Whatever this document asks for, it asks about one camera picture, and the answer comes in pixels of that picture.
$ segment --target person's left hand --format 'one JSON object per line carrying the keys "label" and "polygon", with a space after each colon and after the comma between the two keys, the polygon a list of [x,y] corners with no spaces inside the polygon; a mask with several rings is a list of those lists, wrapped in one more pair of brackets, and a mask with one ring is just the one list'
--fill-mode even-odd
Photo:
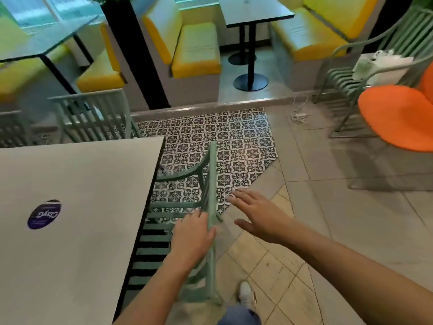
{"label": "person's left hand", "polygon": [[206,255],[217,234],[215,226],[207,230],[208,218],[208,213],[197,209],[177,220],[173,229],[169,256],[188,273]]}

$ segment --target table leg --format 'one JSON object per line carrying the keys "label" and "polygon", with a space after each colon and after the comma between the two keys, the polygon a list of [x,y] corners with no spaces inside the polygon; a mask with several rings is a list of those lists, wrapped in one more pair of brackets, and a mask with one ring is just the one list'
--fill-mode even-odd
{"label": "table leg", "polygon": [[90,55],[89,51],[86,49],[86,46],[84,45],[83,41],[80,39],[80,37],[78,36],[77,33],[75,33],[72,37],[74,38],[75,42],[78,44],[79,48],[83,52],[83,54],[86,57],[89,64],[92,65],[93,64],[93,58]]}
{"label": "table leg", "polygon": [[256,59],[256,25],[249,26],[249,53],[248,74],[238,76],[233,85],[242,91],[257,91],[268,85],[268,78],[264,75],[254,73],[254,60]]}
{"label": "table leg", "polygon": [[66,91],[69,94],[76,94],[77,92],[74,90],[74,88],[69,84],[68,80],[65,79],[65,77],[60,73],[60,71],[57,69],[57,67],[52,63],[52,61],[46,56],[43,55],[40,57],[43,63],[46,67],[52,72],[54,77],[57,79],[57,81],[60,82],[60,84],[66,89]]}
{"label": "table leg", "polygon": [[229,63],[232,65],[248,64],[248,53],[245,52],[245,25],[239,26],[239,52],[229,57]]}

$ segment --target white cable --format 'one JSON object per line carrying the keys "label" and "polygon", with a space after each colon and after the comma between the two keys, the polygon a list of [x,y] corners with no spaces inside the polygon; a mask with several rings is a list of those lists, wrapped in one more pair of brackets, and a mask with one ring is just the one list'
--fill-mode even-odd
{"label": "white cable", "polygon": [[296,123],[296,124],[306,124],[306,117],[309,116],[310,114],[302,113],[301,110],[303,109],[303,107],[307,103],[308,96],[305,94],[297,94],[295,96],[295,98],[293,99],[293,104],[295,104],[296,97],[298,97],[298,96],[304,96],[305,102],[302,105],[295,106],[295,109],[290,114],[290,119],[292,120],[293,123]]}

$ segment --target oval sticker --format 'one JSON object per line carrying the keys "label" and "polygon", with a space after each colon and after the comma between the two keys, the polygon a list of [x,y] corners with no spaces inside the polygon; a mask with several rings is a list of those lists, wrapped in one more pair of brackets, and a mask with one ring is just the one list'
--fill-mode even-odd
{"label": "oval sticker", "polygon": [[30,229],[41,229],[51,224],[60,213],[62,203],[59,200],[52,199],[41,204],[27,220],[27,226]]}

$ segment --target person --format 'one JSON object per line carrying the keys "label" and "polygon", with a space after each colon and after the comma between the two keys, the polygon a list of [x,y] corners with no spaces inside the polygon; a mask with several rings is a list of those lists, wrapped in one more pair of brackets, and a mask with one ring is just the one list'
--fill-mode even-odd
{"label": "person", "polygon": [[[325,277],[367,324],[433,324],[433,293],[399,273],[332,241],[254,191],[239,189],[228,201],[246,214],[234,221],[269,243],[292,250]],[[114,325],[164,325],[177,294],[192,268],[217,234],[207,230],[208,215],[196,210],[176,222],[171,251],[163,264]],[[254,293],[239,285],[239,305],[229,307],[219,325],[260,325]]]}

